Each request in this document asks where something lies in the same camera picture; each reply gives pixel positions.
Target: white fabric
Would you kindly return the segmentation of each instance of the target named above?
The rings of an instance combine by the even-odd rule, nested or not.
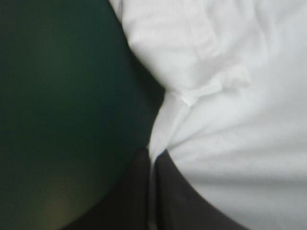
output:
[[[153,160],[252,230],[307,229],[307,0],[110,1],[166,88]]]

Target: white shirt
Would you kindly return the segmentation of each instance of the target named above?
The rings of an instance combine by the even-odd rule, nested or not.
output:
[[[166,89],[152,160],[252,230],[307,229],[307,1],[110,2]]]

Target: fabric fold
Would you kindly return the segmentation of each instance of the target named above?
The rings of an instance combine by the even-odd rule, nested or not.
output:
[[[250,77],[239,58],[221,51],[201,0],[110,2],[132,52],[166,89],[149,144],[155,159],[188,114],[187,106],[224,88],[246,86]]]

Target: clothing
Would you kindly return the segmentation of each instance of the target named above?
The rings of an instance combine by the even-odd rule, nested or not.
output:
[[[110,2],[166,89],[152,162],[168,149],[203,198],[249,229],[307,229],[307,1]]]

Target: dark green fabric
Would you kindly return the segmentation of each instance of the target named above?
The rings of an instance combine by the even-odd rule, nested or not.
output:
[[[93,206],[162,97],[107,0],[1,0],[0,229],[55,230]]]

